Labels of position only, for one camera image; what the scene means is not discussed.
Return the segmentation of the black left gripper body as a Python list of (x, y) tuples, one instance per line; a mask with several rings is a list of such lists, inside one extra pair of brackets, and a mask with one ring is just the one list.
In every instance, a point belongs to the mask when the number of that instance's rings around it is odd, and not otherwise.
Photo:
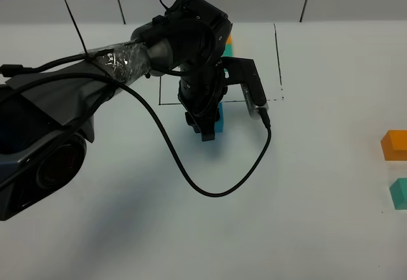
[(226, 88), (222, 86), (224, 70), (221, 60), (205, 66), (200, 72), (183, 76), (179, 82), (179, 100), (186, 112), (197, 117), (209, 115), (220, 103)]

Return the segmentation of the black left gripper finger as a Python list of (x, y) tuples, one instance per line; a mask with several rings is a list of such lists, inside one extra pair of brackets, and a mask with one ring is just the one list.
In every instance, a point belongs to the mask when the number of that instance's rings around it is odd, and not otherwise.
[(194, 132), (201, 135), (203, 142), (215, 140), (215, 122), (216, 117), (205, 115), (197, 117), (185, 112), (186, 123), (193, 128)]

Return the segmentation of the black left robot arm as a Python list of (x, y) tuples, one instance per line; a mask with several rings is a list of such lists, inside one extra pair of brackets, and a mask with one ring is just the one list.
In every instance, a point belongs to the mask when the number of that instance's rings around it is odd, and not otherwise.
[(66, 186), (94, 140), (99, 107), (142, 77), (179, 77), (186, 121), (215, 138), (226, 92), (222, 54), (231, 22), (205, 0), (176, 0), (124, 43), (86, 50), (41, 67), (3, 65), (1, 219)]

